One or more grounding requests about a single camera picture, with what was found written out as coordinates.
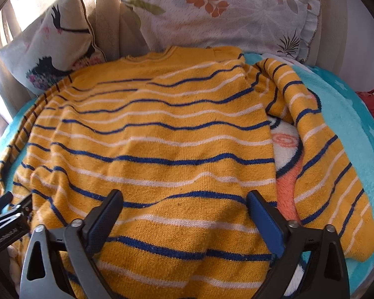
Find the yellow striped knit sweater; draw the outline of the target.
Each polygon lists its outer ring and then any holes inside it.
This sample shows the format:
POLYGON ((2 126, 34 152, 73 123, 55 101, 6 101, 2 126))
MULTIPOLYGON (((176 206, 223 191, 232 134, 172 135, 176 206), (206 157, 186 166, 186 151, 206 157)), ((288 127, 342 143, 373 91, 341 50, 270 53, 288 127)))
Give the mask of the yellow striped knit sweater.
POLYGON ((303 76, 235 47, 171 47, 69 74, 25 112, 0 155, 31 225, 63 227, 111 190, 124 207, 98 268, 119 297, 250 298, 272 256, 249 217, 257 190, 306 227, 335 226, 347 258, 374 254, 370 200, 303 76))

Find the turquoise cartoon fleece blanket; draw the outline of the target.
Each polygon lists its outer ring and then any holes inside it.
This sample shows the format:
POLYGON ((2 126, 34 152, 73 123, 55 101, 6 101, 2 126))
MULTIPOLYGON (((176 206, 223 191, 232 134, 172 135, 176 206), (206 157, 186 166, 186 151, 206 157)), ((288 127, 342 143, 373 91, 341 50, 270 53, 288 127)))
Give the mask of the turquoise cartoon fleece blanket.
MULTIPOLYGON (((318 67, 293 64, 305 85, 320 97, 325 122, 341 139, 347 155, 363 179, 374 217, 374 118, 364 102, 340 78, 318 67)), ((0 160, 7 144, 18 130, 32 99, 22 106, 0 139, 0 160)), ((347 260, 351 298, 360 298, 374 281, 374 254, 365 262, 347 260)))

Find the bird print cushion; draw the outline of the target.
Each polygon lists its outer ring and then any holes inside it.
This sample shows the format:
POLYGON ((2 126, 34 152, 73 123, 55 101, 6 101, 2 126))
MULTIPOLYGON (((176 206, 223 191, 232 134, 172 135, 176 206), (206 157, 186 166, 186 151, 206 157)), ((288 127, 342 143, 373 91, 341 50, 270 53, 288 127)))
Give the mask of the bird print cushion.
POLYGON ((106 62, 83 0, 56 0, 0 49, 0 58, 12 76, 36 95, 76 70, 106 62))

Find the beige curtain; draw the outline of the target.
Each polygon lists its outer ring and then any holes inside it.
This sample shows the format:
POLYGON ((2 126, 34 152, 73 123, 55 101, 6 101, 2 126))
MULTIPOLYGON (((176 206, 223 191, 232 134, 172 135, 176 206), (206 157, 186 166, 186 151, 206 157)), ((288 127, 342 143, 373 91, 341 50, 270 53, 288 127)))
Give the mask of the beige curtain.
MULTIPOLYGON (((0 49, 21 34, 56 0, 0 0, 0 49)), ((133 33, 132 13, 120 0, 83 0, 95 43, 106 60, 146 51, 142 35, 133 33)), ((33 94, 7 70, 0 58, 0 114, 10 121, 31 100, 33 94)))

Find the floral white bed pillow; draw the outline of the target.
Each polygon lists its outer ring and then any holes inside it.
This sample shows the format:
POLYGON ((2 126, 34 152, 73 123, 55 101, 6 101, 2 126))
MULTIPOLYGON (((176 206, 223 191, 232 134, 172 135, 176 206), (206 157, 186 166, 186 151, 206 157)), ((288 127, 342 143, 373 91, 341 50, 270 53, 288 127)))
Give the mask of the floral white bed pillow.
POLYGON ((320 0, 120 0, 151 51, 238 47, 306 61, 320 0))

